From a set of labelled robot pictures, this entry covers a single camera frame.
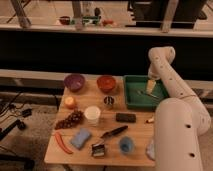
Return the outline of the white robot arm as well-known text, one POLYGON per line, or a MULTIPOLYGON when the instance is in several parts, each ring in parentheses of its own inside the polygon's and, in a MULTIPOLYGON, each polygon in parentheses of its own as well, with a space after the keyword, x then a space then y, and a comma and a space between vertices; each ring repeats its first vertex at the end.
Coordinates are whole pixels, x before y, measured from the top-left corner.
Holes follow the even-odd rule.
POLYGON ((204 104, 171 66, 172 46, 148 52, 148 77, 161 80, 169 94, 155 110, 154 155, 156 171, 203 171, 198 137, 208 131, 211 117, 204 104))

